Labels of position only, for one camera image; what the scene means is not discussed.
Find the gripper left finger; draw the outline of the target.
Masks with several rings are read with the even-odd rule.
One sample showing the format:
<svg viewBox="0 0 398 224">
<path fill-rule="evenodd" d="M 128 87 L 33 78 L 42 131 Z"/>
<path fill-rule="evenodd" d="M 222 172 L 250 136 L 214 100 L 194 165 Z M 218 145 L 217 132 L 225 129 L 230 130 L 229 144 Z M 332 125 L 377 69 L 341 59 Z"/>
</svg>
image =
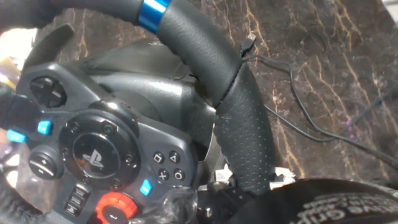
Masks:
<svg viewBox="0 0 398 224">
<path fill-rule="evenodd" d="M 203 190 L 217 192 L 219 190 L 228 189 L 234 186 L 234 174 L 229 169 L 229 165 L 225 164 L 224 167 L 217 169 L 212 173 L 210 181 L 203 186 Z"/>
</svg>

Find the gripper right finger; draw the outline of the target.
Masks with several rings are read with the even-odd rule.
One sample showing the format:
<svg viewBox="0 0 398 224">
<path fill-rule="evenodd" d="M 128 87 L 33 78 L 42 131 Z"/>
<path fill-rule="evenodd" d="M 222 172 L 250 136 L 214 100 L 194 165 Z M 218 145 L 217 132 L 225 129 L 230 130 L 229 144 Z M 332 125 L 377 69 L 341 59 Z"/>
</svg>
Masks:
<svg viewBox="0 0 398 224">
<path fill-rule="evenodd" d="M 288 168 L 276 167 L 274 180 L 269 182 L 271 190 L 293 184 L 295 182 L 295 174 Z"/>
</svg>

